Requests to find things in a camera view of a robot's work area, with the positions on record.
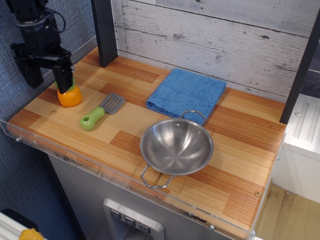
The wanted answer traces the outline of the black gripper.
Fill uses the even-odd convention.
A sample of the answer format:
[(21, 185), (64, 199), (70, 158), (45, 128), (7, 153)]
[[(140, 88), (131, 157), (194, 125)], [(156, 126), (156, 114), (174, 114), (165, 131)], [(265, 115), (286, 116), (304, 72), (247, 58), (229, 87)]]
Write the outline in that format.
[(53, 13), (16, 13), (16, 26), (23, 43), (13, 43), (15, 62), (22, 76), (33, 89), (43, 83), (41, 68), (52, 69), (60, 94), (73, 85), (74, 65), (71, 52), (61, 47), (60, 34)]

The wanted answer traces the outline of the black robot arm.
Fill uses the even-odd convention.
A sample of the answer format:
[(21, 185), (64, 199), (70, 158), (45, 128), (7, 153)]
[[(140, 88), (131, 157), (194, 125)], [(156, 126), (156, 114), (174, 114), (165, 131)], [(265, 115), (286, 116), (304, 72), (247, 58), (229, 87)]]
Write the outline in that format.
[(61, 47), (60, 34), (66, 29), (58, 29), (55, 15), (59, 12), (46, 7), (47, 0), (7, 0), (9, 10), (15, 16), (23, 43), (13, 43), (10, 48), (15, 53), (15, 62), (32, 88), (44, 81), (41, 69), (51, 69), (61, 94), (74, 84), (72, 53)]

